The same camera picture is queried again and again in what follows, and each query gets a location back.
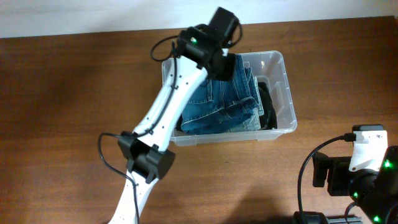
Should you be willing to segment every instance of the brown wooden surface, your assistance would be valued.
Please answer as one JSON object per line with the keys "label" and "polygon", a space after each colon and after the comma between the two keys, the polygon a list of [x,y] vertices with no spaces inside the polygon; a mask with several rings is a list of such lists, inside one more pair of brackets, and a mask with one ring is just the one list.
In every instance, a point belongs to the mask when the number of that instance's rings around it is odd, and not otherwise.
{"label": "brown wooden surface", "polygon": [[[132,130],[161,88],[149,58],[177,30],[0,39],[0,222],[105,223],[124,179],[101,163],[103,131]],[[161,46],[165,55],[170,46]],[[398,144],[398,29],[393,17],[244,26],[233,52],[284,56],[298,128],[275,141],[169,149],[177,158],[153,189],[142,223],[249,223],[290,216],[297,174],[317,145],[361,123],[382,123]],[[109,162],[124,170],[113,139]],[[352,145],[324,150],[349,156]],[[344,213],[350,199],[303,178],[303,206]],[[361,215],[359,209],[353,213]]]}

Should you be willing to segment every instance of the clear plastic container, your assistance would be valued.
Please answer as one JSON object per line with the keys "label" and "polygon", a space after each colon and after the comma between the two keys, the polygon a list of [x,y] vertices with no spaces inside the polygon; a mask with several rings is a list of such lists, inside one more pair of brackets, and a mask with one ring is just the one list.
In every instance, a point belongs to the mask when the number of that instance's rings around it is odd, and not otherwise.
{"label": "clear plastic container", "polygon": [[[211,142],[244,141],[244,140],[274,140],[285,133],[291,133],[297,128],[292,95],[285,70],[282,54],[278,51],[245,53],[242,59],[245,67],[252,68],[252,74],[259,82],[266,82],[277,115],[278,129],[248,131],[240,133],[189,135],[174,130],[170,140],[178,146],[192,146]],[[162,64],[163,83],[171,67],[172,59]]]}

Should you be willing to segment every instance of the white robotic arm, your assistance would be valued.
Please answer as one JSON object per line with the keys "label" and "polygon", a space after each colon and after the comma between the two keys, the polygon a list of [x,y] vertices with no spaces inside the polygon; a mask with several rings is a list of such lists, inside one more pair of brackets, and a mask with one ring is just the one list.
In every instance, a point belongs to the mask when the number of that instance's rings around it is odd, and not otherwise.
{"label": "white robotic arm", "polygon": [[[206,69],[196,68],[197,63],[182,56],[177,59],[177,82],[175,84],[176,90],[171,97],[170,103],[161,117],[158,125],[153,129],[153,134],[146,134],[139,137],[138,140],[145,143],[148,146],[158,145],[158,151],[164,152],[169,146],[171,134],[174,130],[175,124],[180,117],[182,110],[187,105],[188,100],[192,96],[193,92],[198,86],[206,79]],[[134,129],[135,133],[143,133],[149,129],[150,126],[159,117],[162,109],[164,108],[167,98],[170,95],[173,79],[174,79],[174,64],[170,73],[167,74],[167,81],[160,90],[154,104],[150,108],[145,118],[140,124]],[[133,180],[137,184],[137,204],[139,213],[142,212],[144,205],[148,199],[149,193],[153,186],[159,180],[155,178],[151,183],[146,183],[146,178],[133,171],[126,173],[129,177],[133,177]],[[120,198],[118,207],[113,215],[113,218],[109,223],[135,223],[136,210],[132,199],[134,198],[134,192],[130,181],[126,180],[124,190]]]}
{"label": "white robotic arm", "polygon": [[177,36],[178,46],[175,49],[173,44],[170,54],[174,54],[172,68],[144,119],[132,133],[124,131],[120,136],[103,133],[119,138],[119,147],[127,159],[126,176],[103,159],[100,146],[103,134],[100,135],[98,149],[101,159],[108,168],[127,178],[118,207],[109,223],[139,223],[139,214],[150,191],[166,175],[174,161],[175,154],[167,147],[188,100],[206,78],[229,80],[233,76],[235,56],[228,54],[228,48],[237,43],[232,43],[237,26],[240,28],[239,41],[243,32],[238,19],[219,7],[209,25],[201,24],[181,31]]}

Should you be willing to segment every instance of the folded jeans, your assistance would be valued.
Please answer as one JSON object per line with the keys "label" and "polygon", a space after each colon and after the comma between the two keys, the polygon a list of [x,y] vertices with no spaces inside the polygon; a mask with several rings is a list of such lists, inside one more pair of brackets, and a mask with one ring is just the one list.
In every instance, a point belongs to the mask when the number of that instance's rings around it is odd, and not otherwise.
{"label": "folded jeans", "polygon": [[249,119],[243,121],[241,124],[230,128],[226,133],[236,133],[243,131],[257,131],[261,129],[259,112],[257,108],[253,109],[252,115]]}
{"label": "folded jeans", "polygon": [[259,105],[257,107],[257,109],[259,112],[259,116],[262,116],[262,115],[264,115],[264,110],[262,109],[262,103],[261,103],[261,97],[260,97],[259,87],[258,87],[258,83],[257,83],[257,77],[253,76],[252,68],[250,68],[250,67],[245,68],[244,71],[246,74],[246,78],[248,80],[250,94],[251,94],[251,96],[253,96],[254,100]]}
{"label": "folded jeans", "polygon": [[259,109],[259,97],[252,96],[256,88],[249,86],[254,79],[248,77],[237,55],[230,81],[205,80],[197,88],[182,112],[181,129],[187,134],[223,133],[249,120],[253,109]]}

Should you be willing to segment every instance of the black cable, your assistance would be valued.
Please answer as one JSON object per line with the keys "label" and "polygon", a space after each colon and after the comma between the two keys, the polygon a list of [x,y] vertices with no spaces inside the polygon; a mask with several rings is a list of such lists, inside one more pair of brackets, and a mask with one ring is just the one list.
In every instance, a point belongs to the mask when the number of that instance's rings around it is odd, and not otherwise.
{"label": "black cable", "polygon": [[344,218],[346,219],[346,222],[347,222],[347,223],[349,223],[349,221],[348,221],[348,214],[349,214],[349,211],[350,211],[353,207],[355,207],[355,206],[356,206],[356,202],[353,202],[353,203],[349,204],[349,205],[347,206],[347,208],[346,208],[346,211],[344,212]]}
{"label": "black cable", "polygon": [[130,180],[131,184],[132,184],[132,190],[133,190],[133,194],[134,194],[134,206],[136,207],[136,217],[137,217],[137,224],[139,224],[139,212],[138,212],[138,203],[137,203],[137,184],[135,181],[133,181],[129,176],[127,176],[126,174],[123,174],[122,172],[118,171],[117,169],[115,169],[114,167],[112,167],[111,165],[109,165],[104,158],[104,155],[102,154],[102,150],[101,150],[101,140],[103,136],[111,136],[114,138],[121,138],[122,136],[118,135],[118,134],[112,134],[112,133],[101,133],[98,137],[98,153],[99,153],[99,157],[101,158],[101,160],[104,162],[105,166],[107,168],[109,168],[111,171],[119,174],[120,176],[126,178],[127,180]]}
{"label": "black cable", "polygon": [[157,126],[157,124],[160,122],[160,119],[162,119],[163,114],[165,113],[165,111],[166,111],[167,107],[169,106],[170,101],[171,101],[171,99],[172,99],[172,97],[173,97],[174,90],[175,90],[175,84],[176,84],[176,82],[177,82],[177,51],[176,51],[176,49],[175,49],[175,43],[174,43],[174,42],[172,42],[172,51],[171,51],[171,54],[174,55],[174,74],[171,74],[171,75],[174,75],[174,79],[173,79],[173,83],[172,83],[171,86],[170,86],[170,87],[172,88],[172,91],[170,92],[170,94],[169,94],[169,96],[168,96],[168,98],[167,98],[167,101],[166,101],[166,103],[165,103],[165,105],[164,105],[162,111],[160,112],[159,116],[156,118],[156,120],[155,120],[155,122],[152,124],[152,126],[151,126],[149,129],[145,130],[143,133],[140,133],[140,134],[136,135],[136,136],[135,136],[136,138],[143,137],[144,135],[146,135],[146,134],[150,133],[151,131],[153,131],[153,129],[154,129],[154,128]]}
{"label": "black cable", "polygon": [[[154,47],[152,48],[152,50],[151,50],[151,57],[152,57],[152,54],[153,54],[153,50],[154,50],[160,43],[162,43],[162,42],[164,42],[164,41],[166,41],[166,39],[161,40],[160,42],[158,42],[157,44],[155,44],[155,46],[154,46]],[[169,97],[167,98],[167,101],[166,101],[166,103],[165,103],[165,105],[164,105],[162,111],[160,112],[160,115],[157,117],[156,121],[152,124],[152,126],[151,126],[149,129],[145,130],[145,131],[144,131],[143,133],[141,133],[141,134],[135,135],[134,138],[139,138],[139,137],[142,137],[142,136],[144,136],[144,135],[150,133],[150,132],[157,126],[157,124],[159,123],[160,119],[163,117],[163,114],[165,113],[165,110],[166,110],[166,108],[168,107],[168,105],[169,105],[169,103],[170,103],[170,101],[171,101],[171,99],[172,99],[172,96],[173,96],[173,93],[174,93],[174,90],[175,90],[175,84],[176,84],[176,82],[177,82],[177,51],[176,51],[176,49],[175,49],[175,43],[174,43],[174,42],[172,42],[172,51],[171,51],[170,54],[171,54],[171,55],[174,55],[174,80],[173,80],[173,83],[172,83],[172,85],[171,85],[172,90],[171,90],[171,92],[170,92],[170,94],[169,94]],[[109,168],[111,171],[113,171],[113,172],[119,174],[120,176],[126,178],[127,180],[130,180],[130,182],[131,182],[131,184],[132,184],[133,194],[134,194],[134,206],[135,206],[135,208],[136,208],[137,224],[139,224],[139,211],[138,211],[137,189],[136,189],[137,184],[136,184],[129,176],[127,176],[126,174],[124,174],[124,173],[120,172],[119,170],[115,169],[114,167],[112,167],[111,165],[109,165],[109,164],[106,162],[106,160],[105,160],[105,158],[104,158],[104,155],[102,154],[102,150],[101,150],[101,140],[102,140],[102,137],[103,137],[103,136],[111,136],[111,137],[118,138],[118,139],[121,138],[122,136],[120,136],[120,135],[118,135],[118,134],[112,134],[112,133],[101,133],[101,134],[98,136],[98,153],[99,153],[99,157],[101,158],[101,160],[103,161],[103,163],[105,164],[105,166],[106,166],[107,168]]]}
{"label": "black cable", "polygon": [[177,38],[177,37],[178,37],[178,35],[173,35],[173,36],[170,36],[170,37],[166,37],[166,38],[162,39],[161,41],[159,41],[158,43],[156,43],[156,44],[151,48],[151,50],[150,50],[150,57],[151,57],[151,59],[154,60],[154,61],[156,61],[156,62],[164,62],[164,61],[166,61],[167,59],[169,59],[169,58],[173,55],[173,50],[171,50],[170,53],[169,53],[169,55],[168,55],[166,58],[163,58],[163,59],[157,59],[157,58],[155,58],[155,56],[154,56],[154,50],[157,48],[157,46],[159,46],[161,43],[165,42],[166,40],[171,40],[171,39],[174,39],[174,38]]}
{"label": "black cable", "polygon": [[307,166],[308,162],[313,157],[313,155],[315,155],[315,153],[318,152],[321,148],[325,147],[326,145],[328,145],[332,142],[339,141],[339,140],[345,140],[345,136],[338,136],[338,137],[335,137],[331,140],[327,140],[326,142],[320,144],[307,156],[307,158],[305,158],[304,163],[301,166],[300,172],[298,173],[297,198],[298,198],[298,210],[300,211],[300,217],[301,217],[301,221],[303,224],[307,224],[307,220],[305,219],[305,216],[304,216],[303,204],[302,204],[302,199],[301,199],[301,180],[303,177],[305,166]]}
{"label": "black cable", "polygon": [[207,26],[207,25],[206,24],[198,24],[198,25],[195,26],[195,28],[198,29],[198,30],[201,30],[205,26]]}
{"label": "black cable", "polygon": [[227,46],[227,48],[231,48],[231,47],[235,46],[243,38],[242,24],[238,23],[238,26],[239,26],[239,38],[237,39],[237,41],[235,41],[235,42],[231,43],[229,46]]}

